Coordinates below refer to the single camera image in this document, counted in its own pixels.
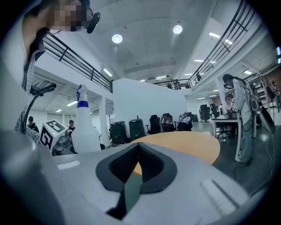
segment person wearing headset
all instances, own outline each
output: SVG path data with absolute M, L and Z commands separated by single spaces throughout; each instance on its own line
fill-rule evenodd
M 223 81 L 231 87 L 234 87 L 236 104 L 235 110 L 241 114 L 243 124 L 243 139 L 241 144 L 241 151 L 238 157 L 235 158 L 237 162 L 248 162 L 253 155 L 253 134 L 254 134 L 254 118 L 255 112 L 252 111 L 250 105 L 250 92 L 247 83 L 230 74 L 224 74 Z
M 29 94 L 35 62 L 46 50 L 43 38 L 51 29 L 77 31 L 87 27 L 91 20 L 93 21 L 93 12 L 89 0 L 39 0 L 15 22 L 6 35 L 0 49 L 1 64 L 5 65 L 18 85 Z M 27 106 L 16 123 L 16 132 L 23 132 L 26 111 Z M 27 127 L 25 134 L 39 143 L 40 137 L 36 131 Z

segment plaid shirt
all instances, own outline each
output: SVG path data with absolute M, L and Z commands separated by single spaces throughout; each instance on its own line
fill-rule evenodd
M 46 48 L 44 47 L 43 40 L 42 39 L 38 40 L 37 50 L 35 50 L 31 54 L 29 63 L 26 64 L 26 66 L 24 67 L 24 77 L 23 77 L 23 82 L 22 82 L 22 88 L 28 94 L 30 93 L 30 89 L 31 89 L 31 86 L 32 86 L 32 83 L 33 83 L 33 78 L 34 78 L 34 65 L 35 65 L 35 61 L 36 61 L 35 55 L 37 53 L 42 54 L 45 50 L 46 50 Z M 21 133 L 22 127 L 26 126 L 26 124 L 23 124 L 23 121 L 24 121 L 24 117 L 25 117 L 27 108 L 28 108 L 28 106 L 26 106 L 24 108 L 24 110 L 22 111 L 22 113 L 21 113 L 21 115 L 20 115 L 20 117 L 17 121 L 15 131 L 18 132 L 18 133 Z M 30 137 L 36 144 L 39 144 L 39 142 L 40 142 L 39 133 L 30 129 L 29 127 L 26 127 L 26 133 L 25 134 L 26 134 L 26 136 Z

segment white strip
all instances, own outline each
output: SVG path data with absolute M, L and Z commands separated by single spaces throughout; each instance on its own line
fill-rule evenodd
M 58 168 L 59 168 L 59 170 L 65 170 L 65 169 L 69 169 L 69 168 L 76 167 L 79 165 L 80 165 L 79 161 L 73 161 L 70 163 L 59 164 Z

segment round ceiling light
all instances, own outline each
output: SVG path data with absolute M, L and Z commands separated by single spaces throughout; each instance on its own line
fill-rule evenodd
M 183 28 L 181 27 L 181 25 L 175 25 L 173 31 L 175 34 L 179 34 L 183 31 Z
M 112 37 L 112 41 L 114 43 L 116 43 L 116 44 L 119 44 L 119 43 L 121 43 L 123 41 L 123 38 L 122 38 L 122 36 L 120 34 L 115 34 Z

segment bottle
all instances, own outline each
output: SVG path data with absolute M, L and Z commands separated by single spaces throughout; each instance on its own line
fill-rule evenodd
M 81 84 L 77 91 L 76 126 L 71 135 L 74 150 L 78 154 L 101 150 L 99 133 L 91 121 L 86 92 L 87 86 Z

